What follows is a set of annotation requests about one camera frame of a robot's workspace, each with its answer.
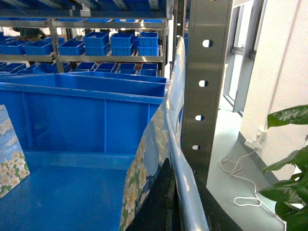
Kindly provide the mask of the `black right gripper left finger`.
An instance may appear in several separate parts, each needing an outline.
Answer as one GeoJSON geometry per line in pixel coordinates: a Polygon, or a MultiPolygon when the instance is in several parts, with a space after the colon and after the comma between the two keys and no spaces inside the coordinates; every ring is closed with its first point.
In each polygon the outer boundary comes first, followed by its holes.
{"type": "Polygon", "coordinates": [[[178,230],[176,181],[168,158],[165,159],[147,198],[126,230],[178,230]]]}

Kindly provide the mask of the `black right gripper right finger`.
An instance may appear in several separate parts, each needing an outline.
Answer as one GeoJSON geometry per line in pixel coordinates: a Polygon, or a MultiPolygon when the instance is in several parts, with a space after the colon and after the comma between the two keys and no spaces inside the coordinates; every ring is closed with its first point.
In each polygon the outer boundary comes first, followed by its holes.
{"type": "Polygon", "coordinates": [[[210,231],[243,231],[243,229],[223,210],[206,185],[194,172],[195,182],[201,198],[210,231]]]}

